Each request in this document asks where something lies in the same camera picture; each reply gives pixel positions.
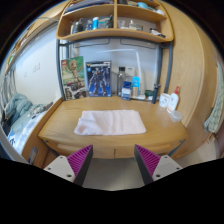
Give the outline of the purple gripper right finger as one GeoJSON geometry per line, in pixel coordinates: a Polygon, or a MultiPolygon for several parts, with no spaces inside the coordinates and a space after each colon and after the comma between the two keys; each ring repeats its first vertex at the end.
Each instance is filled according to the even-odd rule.
{"type": "Polygon", "coordinates": [[[182,169],[169,155],[159,156],[139,145],[134,146],[134,155],[145,185],[182,169]]]}

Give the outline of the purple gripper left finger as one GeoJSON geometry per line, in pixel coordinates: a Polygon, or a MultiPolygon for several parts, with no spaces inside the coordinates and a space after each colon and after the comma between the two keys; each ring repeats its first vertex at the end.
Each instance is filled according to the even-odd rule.
{"type": "Polygon", "coordinates": [[[82,186],[93,156],[93,146],[86,146],[69,156],[58,156],[44,168],[56,176],[82,186]]]}

